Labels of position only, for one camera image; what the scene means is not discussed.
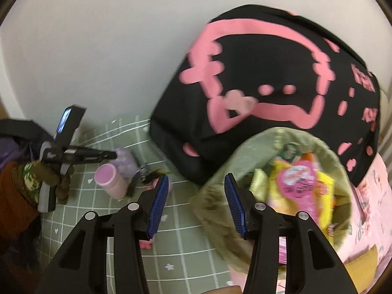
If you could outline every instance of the pink cup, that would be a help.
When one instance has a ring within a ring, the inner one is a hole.
[[[127,183],[111,163],[99,167],[94,174],[94,180],[113,199],[124,198],[127,193]]]

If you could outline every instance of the green checkered tablecloth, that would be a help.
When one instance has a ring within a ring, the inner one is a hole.
[[[171,170],[170,163],[162,160],[150,142],[148,127],[148,118],[120,116],[81,135],[73,144],[103,150],[127,148],[138,160],[147,163],[149,170]],[[42,233],[37,249],[43,268],[86,212],[94,210],[99,215],[117,212],[129,202],[136,201],[146,189],[145,186],[137,187],[132,198],[114,200],[94,182],[94,172],[99,166],[76,166],[68,203],[57,205],[54,212],[42,215]],[[189,205],[189,198],[196,194],[198,187],[173,172],[169,178],[173,192],[167,198],[156,240],[152,249],[142,250],[150,293],[200,294],[227,286],[230,284],[228,267],[211,248]],[[107,244],[107,285],[108,293],[114,294],[112,238]]]

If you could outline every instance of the black fabric with pink pattern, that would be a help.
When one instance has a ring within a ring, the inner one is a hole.
[[[282,126],[324,140],[357,186],[377,152],[380,88],[363,60],[303,17],[245,5],[213,19],[151,117],[150,134],[204,184],[251,136]]]

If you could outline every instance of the silver screw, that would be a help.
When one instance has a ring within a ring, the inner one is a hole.
[[[300,213],[298,213],[298,217],[302,220],[307,220],[309,219],[309,215],[306,212],[301,211]]]
[[[92,220],[92,219],[95,218],[95,213],[92,212],[92,211],[87,212],[87,213],[84,215],[84,217],[86,218],[86,220]]]
[[[262,202],[255,203],[254,207],[256,208],[256,210],[260,210],[260,211],[263,211],[266,208],[265,204]]]
[[[139,209],[139,204],[136,202],[128,204],[128,210],[136,211],[137,209]]]

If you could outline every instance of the orange sleeve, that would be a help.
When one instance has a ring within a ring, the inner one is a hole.
[[[8,163],[0,173],[0,238],[5,240],[17,239],[39,214],[12,181],[12,169],[17,165]]]

